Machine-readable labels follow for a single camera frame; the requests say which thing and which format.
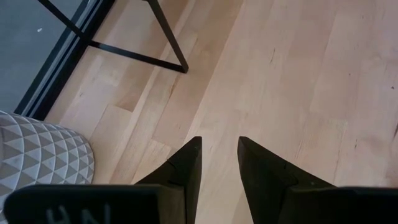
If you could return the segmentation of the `black aluminium table frame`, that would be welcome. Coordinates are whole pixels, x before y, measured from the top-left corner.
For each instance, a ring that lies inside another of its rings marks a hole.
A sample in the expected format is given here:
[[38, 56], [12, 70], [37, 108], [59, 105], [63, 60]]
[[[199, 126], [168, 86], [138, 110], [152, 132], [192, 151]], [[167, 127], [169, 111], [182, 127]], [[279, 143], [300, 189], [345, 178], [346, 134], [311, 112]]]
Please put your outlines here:
[[113, 7], [115, 0], [81, 0], [71, 18], [68, 18], [50, 0], [36, 1], [65, 28], [14, 112], [43, 120], [89, 46], [89, 41], [95, 36]]

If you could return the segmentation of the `grey triangle-patterned plant pot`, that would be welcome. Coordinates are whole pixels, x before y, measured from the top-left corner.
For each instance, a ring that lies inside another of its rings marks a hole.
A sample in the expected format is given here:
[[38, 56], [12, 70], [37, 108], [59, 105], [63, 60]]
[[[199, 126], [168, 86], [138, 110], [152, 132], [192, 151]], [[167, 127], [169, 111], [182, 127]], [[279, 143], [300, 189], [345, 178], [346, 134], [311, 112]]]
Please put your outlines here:
[[95, 160], [79, 133], [0, 110], [0, 222], [13, 191], [34, 184], [90, 184]]

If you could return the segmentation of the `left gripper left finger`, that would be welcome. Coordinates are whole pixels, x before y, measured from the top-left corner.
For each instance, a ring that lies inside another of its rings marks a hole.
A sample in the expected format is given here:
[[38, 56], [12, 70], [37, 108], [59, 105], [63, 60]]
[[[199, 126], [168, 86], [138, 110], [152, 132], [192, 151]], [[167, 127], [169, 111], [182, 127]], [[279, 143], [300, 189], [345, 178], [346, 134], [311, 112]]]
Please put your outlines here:
[[155, 188], [146, 224], [195, 224], [202, 172], [202, 137], [195, 136], [137, 182]]

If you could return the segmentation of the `wooden shelf black metal legs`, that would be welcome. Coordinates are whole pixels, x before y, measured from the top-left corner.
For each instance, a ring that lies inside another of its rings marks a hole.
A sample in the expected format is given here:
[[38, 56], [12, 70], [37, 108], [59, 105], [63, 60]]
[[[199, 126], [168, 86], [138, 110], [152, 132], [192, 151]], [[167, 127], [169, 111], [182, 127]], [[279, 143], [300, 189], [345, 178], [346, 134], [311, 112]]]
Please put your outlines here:
[[167, 18], [158, 2], [158, 0], [143, 0], [147, 2], [155, 15], [163, 33], [165, 34], [174, 54], [176, 55], [180, 65], [175, 63], [170, 63], [164, 60], [160, 60], [153, 57], [148, 57], [146, 55], [138, 54], [128, 50], [120, 49], [118, 47], [113, 47], [111, 45], [103, 44], [92, 40], [87, 34], [85, 34], [80, 28], [78, 28], [66, 15], [64, 15], [59, 9], [57, 9], [49, 0], [38, 0], [43, 7], [50, 11], [58, 20], [60, 20], [67, 28], [74, 32], [79, 38], [83, 39], [89, 46], [95, 47], [97, 49], [105, 50], [113, 54], [121, 55], [124, 57], [132, 58], [134, 60], [139, 60], [141, 62], [149, 63], [158, 67], [166, 68], [180, 73], [187, 73], [189, 70], [188, 63], [181, 51], [181, 48], [174, 36], [172, 29], [169, 26]]

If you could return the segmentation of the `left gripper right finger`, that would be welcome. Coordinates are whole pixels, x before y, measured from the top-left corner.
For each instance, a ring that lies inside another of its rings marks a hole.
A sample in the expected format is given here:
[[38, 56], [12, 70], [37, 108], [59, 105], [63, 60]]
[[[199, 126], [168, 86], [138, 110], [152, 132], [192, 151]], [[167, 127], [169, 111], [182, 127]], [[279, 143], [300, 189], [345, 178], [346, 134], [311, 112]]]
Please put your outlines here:
[[246, 136], [238, 140], [238, 164], [254, 224], [276, 224], [286, 192], [291, 187], [322, 189], [333, 186]]

